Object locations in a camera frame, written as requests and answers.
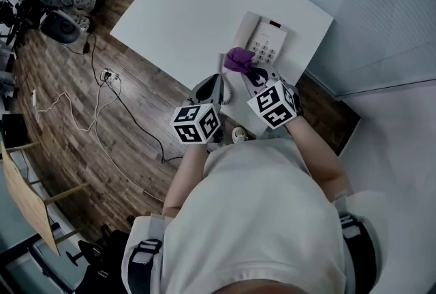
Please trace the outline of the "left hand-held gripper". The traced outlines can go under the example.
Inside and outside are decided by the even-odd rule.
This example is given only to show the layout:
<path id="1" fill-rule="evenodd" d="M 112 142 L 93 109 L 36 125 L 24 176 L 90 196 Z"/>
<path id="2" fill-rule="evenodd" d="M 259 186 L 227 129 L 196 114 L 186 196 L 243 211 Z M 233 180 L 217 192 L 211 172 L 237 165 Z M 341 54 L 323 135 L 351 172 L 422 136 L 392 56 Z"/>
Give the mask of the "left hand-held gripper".
<path id="1" fill-rule="evenodd" d="M 225 116 L 220 114 L 220 109 L 224 87 L 221 74 L 213 74 L 195 86 L 189 98 L 175 109 L 171 126 L 180 143 L 222 143 Z"/>

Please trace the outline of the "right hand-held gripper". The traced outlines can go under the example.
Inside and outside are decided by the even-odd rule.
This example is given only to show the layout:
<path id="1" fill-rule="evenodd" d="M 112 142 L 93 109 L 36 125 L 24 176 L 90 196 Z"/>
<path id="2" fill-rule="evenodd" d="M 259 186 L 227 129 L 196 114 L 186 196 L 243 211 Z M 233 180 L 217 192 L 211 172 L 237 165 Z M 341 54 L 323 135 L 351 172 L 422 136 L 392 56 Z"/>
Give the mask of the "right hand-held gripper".
<path id="1" fill-rule="evenodd" d="M 277 129 L 302 115 L 297 88 L 285 82 L 271 64 L 253 63 L 251 71 L 241 74 L 251 97 L 247 104 L 269 128 Z"/>

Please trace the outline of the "purple cloth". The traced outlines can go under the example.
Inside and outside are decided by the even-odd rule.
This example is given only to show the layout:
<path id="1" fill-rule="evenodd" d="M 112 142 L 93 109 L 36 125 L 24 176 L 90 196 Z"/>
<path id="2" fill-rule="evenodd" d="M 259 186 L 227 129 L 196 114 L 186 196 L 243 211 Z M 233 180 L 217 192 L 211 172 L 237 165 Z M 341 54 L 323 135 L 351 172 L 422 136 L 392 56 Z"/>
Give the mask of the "purple cloth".
<path id="1" fill-rule="evenodd" d="M 224 67 L 230 71 L 246 74 L 251 71 L 251 64 L 255 52 L 241 47 L 230 49 L 224 56 Z"/>

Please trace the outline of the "round grey robot base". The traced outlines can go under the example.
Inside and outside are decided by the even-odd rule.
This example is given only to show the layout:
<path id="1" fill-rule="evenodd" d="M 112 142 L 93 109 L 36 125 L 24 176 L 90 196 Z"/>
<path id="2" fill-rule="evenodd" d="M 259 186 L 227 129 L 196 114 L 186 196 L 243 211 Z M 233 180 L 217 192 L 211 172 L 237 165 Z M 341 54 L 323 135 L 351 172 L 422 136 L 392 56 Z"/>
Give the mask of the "round grey robot base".
<path id="1" fill-rule="evenodd" d="M 60 44 L 72 44 L 81 34 L 80 27 L 67 14 L 59 10 L 45 15 L 39 30 Z"/>

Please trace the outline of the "person's right forearm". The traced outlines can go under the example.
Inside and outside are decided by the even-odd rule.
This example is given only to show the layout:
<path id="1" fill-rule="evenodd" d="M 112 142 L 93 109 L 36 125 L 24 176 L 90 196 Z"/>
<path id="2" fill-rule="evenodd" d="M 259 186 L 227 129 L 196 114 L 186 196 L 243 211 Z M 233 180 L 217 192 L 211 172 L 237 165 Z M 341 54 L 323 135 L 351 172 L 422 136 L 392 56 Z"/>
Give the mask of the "person's right forearm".
<path id="1" fill-rule="evenodd" d="M 353 191 L 339 157 L 301 116 L 285 124 L 312 178 L 330 201 L 339 193 Z"/>

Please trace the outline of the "person's left forearm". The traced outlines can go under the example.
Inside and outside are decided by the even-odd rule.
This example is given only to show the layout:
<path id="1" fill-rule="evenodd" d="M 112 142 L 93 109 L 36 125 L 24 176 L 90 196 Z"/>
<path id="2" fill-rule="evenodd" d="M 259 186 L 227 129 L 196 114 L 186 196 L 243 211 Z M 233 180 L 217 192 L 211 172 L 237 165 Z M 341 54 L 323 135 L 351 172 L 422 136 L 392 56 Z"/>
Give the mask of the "person's left forearm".
<path id="1" fill-rule="evenodd" d="M 163 216 L 174 218 L 178 214 L 189 194 L 202 181 L 207 158 L 206 144 L 187 147 L 164 200 Z"/>

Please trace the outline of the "white desk telephone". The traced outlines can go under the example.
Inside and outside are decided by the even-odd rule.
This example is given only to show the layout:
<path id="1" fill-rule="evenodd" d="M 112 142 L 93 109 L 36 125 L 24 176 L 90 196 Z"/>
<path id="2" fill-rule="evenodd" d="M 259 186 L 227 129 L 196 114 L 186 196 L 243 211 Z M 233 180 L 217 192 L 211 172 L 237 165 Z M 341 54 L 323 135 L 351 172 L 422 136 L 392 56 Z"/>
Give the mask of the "white desk telephone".
<path id="1" fill-rule="evenodd" d="M 245 50 L 255 52 L 253 62 L 273 65 L 277 60 L 289 29 L 278 22 L 260 16 L 260 21 L 253 32 L 249 47 Z"/>

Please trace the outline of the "white power strip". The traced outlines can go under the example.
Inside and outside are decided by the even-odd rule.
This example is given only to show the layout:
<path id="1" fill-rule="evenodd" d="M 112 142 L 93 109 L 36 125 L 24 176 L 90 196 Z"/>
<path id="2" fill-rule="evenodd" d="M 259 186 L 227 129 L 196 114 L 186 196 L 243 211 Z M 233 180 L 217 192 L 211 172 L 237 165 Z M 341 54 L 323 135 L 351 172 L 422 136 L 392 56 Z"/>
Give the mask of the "white power strip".
<path id="1" fill-rule="evenodd" d="M 100 73 L 99 79 L 103 84 L 112 84 L 115 81 L 119 81 L 119 75 L 111 69 L 105 68 Z"/>

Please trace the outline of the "person's white shirt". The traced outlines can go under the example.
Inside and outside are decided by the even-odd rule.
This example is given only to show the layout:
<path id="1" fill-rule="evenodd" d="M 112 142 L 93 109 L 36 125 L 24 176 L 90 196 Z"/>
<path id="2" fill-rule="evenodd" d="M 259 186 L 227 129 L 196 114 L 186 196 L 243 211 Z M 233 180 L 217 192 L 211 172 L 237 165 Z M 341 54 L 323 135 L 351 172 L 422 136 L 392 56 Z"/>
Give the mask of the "person's white shirt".
<path id="1" fill-rule="evenodd" d="M 128 294 L 228 294 L 251 283 L 301 294 L 369 294 L 385 239 L 371 191 L 329 201 L 293 141 L 214 151 L 174 218 L 134 221 L 121 266 Z"/>

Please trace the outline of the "black office chair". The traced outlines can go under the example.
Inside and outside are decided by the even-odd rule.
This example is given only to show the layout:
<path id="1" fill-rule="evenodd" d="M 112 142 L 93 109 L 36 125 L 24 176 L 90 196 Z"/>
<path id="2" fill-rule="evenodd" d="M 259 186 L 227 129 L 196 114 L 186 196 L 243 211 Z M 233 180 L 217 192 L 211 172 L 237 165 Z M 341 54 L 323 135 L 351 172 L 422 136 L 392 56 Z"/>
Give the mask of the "black office chair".
<path id="1" fill-rule="evenodd" d="M 95 244 L 79 241 L 78 254 L 66 253 L 74 265 L 81 257 L 89 264 L 74 294 L 127 294 L 121 278 L 121 262 L 129 234 L 117 229 L 111 231 L 107 225 L 101 226 L 101 231 L 103 237 Z"/>

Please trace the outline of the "wooden desk with legs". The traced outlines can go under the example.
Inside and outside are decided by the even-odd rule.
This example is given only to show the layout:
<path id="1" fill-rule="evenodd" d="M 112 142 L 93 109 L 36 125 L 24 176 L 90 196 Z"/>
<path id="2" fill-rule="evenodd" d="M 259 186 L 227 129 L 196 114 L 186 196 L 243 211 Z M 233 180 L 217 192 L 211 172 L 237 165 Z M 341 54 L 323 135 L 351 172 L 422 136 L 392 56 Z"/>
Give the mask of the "wooden desk with legs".
<path id="1" fill-rule="evenodd" d="M 48 206 L 87 188 L 89 183 L 85 182 L 83 184 L 79 184 L 78 186 L 59 193 L 53 197 L 42 198 L 40 195 L 38 195 L 36 190 L 33 188 L 33 185 L 21 174 L 17 164 L 12 159 L 11 154 L 13 152 L 30 149 L 34 146 L 38 146 L 39 144 L 39 142 L 34 142 L 14 148 L 6 148 L 3 142 L 0 144 L 3 170 L 5 174 L 5 184 L 8 193 L 15 201 L 16 205 L 21 211 L 21 214 L 43 239 L 43 241 L 45 241 L 53 253 L 59 256 L 58 244 L 67 240 L 73 235 L 76 235 L 80 229 L 74 229 L 60 238 L 55 238 L 49 220 Z"/>

